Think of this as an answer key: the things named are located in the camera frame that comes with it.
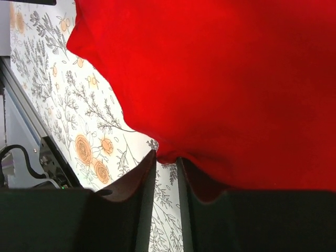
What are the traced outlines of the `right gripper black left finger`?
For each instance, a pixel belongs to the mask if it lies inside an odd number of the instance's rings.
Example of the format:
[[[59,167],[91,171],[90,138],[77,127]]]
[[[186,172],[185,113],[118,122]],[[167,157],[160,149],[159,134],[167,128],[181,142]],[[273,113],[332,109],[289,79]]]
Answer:
[[[109,186],[2,189],[1,251],[147,251],[156,152]]]

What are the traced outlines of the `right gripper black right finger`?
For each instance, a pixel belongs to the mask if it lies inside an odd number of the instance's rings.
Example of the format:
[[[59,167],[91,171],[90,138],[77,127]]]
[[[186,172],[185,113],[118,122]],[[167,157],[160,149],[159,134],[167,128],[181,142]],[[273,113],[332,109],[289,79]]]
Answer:
[[[236,190],[177,162],[185,251],[335,251],[335,193]]]

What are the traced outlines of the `red t shirt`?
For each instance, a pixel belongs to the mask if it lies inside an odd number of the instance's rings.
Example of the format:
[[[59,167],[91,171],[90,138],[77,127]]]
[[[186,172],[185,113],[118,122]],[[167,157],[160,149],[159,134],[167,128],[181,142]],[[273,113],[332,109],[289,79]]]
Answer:
[[[335,190],[335,1],[76,1],[125,123],[235,189]]]

